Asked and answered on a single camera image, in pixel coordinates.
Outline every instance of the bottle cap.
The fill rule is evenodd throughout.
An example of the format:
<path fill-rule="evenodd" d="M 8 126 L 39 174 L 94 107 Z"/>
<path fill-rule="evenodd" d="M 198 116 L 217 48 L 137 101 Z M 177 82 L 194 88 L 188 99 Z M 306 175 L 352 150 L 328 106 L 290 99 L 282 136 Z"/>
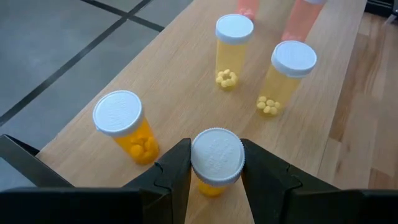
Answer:
<path fill-rule="evenodd" d="M 271 63 L 276 70 L 290 78 L 303 78 L 317 63 L 317 54 L 307 44 L 287 40 L 275 47 Z"/>
<path fill-rule="evenodd" d="M 217 20 L 216 36 L 220 41 L 238 45 L 246 43 L 254 30 L 253 22 L 240 14 L 228 14 Z"/>
<path fill-rule="evenodd" d="M 243 144 L 231 131 L 207 129 L 192 142 L 191 163 L 204 183 L 216 187 L 233 184 L 243 169 Z"/>
<path fill-rule="evenodd" d="M 306 2 L 309 2 L 311 4 L 323 4 L 326 2 L 326 0 L 304 0 Z"/>
<path fill-rule="evenodd" d="M 127 90 L 108 93 L 99 100 L 93 111 L 95 127 L 108 136 L 130 134 L 139 127 L 143 119 L 141 100 Z"/>

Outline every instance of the wooden floor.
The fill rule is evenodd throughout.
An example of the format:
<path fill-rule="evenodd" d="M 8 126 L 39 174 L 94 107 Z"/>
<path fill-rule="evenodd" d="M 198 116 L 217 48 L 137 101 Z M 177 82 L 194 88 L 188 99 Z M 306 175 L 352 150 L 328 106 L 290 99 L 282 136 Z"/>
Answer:
<path fill-rule="evenodd" d="M 398 188 L 398 24 L 365 14 L 318 176 L 341 188 Z"/>

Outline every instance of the tile grout line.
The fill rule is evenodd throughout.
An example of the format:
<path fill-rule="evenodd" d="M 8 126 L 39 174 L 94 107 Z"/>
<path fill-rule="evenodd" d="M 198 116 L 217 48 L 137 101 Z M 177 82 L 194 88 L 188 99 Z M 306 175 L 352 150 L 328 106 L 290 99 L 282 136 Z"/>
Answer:
<path fill-rule="evenodd" d="M 93 0 L 81 0 L 98 8 L 104 9 L 108 12 L 121 16 L 119 20 L 117 20 L 114 24 L 108 27 L 104 32 L 102 32 L 97 38 L 91 41 L 84 49 L 79 51 L 75 56 L 73 56 L 69 61 L 67 61 L 64 65 L 62 65 L 57 71 L 55 71 L 51 76 L 49 76 L 46 80 L 44 80 L 40 85 L 34 88 L 30 93 L 28 93 L 23 99 L 18 101 L 11 109 L 7 110 L 2 116 L 0 116 L 0 127 L 6 124 L 11 118 L 13 118 L 16 114 L 18 114 L 22 109 L 24 109 L 30 102 L 32 102 L 36 97 L 38 97 L 43 91 L 45 91 L 50 85 L 55 83 L 63 74 L 65 74 L 69 69 L 71 69 L 76 63 L 78 63 L 86 54 L 91 52 L 98 44 L 102 43 L 104 39 L 106 39 L 109 35 L 111 35 L 117 28 L 123 25 L 127 19 L 136 22 L 140 25 L 146 26 L 150 29 L 154 29 L 156 31 L 163 30 L 164 27 L 161 27 L 157 24 L 153 24 L 149 21 L 141 19 L 139 17 L 134 16 L 135 13 L 140 11 L 143 7 L 145 7 L 152 0 L 142 0 L 139 4 L 137 4 L 133 9 L 129 12 L 124 12 L 122 10 L 116 9 L 112 6 L 108 6 L 106 4 L 93 1 Z"/>

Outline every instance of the pink bottle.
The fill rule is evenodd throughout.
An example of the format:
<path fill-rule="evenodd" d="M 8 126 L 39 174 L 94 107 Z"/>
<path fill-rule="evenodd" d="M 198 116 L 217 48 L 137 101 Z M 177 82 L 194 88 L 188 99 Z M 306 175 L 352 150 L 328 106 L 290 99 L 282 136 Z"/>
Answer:
<path fill-rule="evenodd" d="M 282 36 L 282 41 L 304 42 L 326 0 L 296 0 Z"/>
<path fill-rule="evenodd" d="M 259 0 L 238 0 L 238 9 L 236 13 L 244 15 L 252 21 L 259 10 Z"/>

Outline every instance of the translucent orange bottle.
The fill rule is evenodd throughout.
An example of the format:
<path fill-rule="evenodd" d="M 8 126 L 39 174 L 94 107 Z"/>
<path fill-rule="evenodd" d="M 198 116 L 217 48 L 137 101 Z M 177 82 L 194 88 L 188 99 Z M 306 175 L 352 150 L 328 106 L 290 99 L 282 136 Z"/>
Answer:
<path fill-rule="evenodd" d="M 259 0 L 238 0 L 238 9 L 236 13 L 244 15 L 253 21 L 254 18 L 256 18 L 259 5 Z"/>
<path fill-rule="evenodd" d="M 261 114 L 280 114 L 301 80 L 317 62 L 315 51 L 299 41 L 287 40 L 278 44 L 271 56 L 271 65 L 256 101 Z"/>
<path fill-rule="evenodd" d="M 111 92 L 93 111 L 98 131 L 111 136 L 140 165 L 154 162 L 159 146 L 144 116 L 141 100 L 130 91 Z"/>
<path fill-rule="evenodd" d="M 191 147 L 192 168 L 202 194 L 219 196 L 239 179 L 244 148 L 237 135 L 223 128 L 207 129 L 193 140 Z"/>
<path fill-rule="evenodd" d="M 304 42 L 326 0 L 296 0 L 282 40 Z"/>
<path fill-rule="evenodd" d="M 222 90 L 232 90 L 238 84 L 253 30 L 254 24 L 246 16 L 229 14 L 218 19 L 215 80 Z"/>

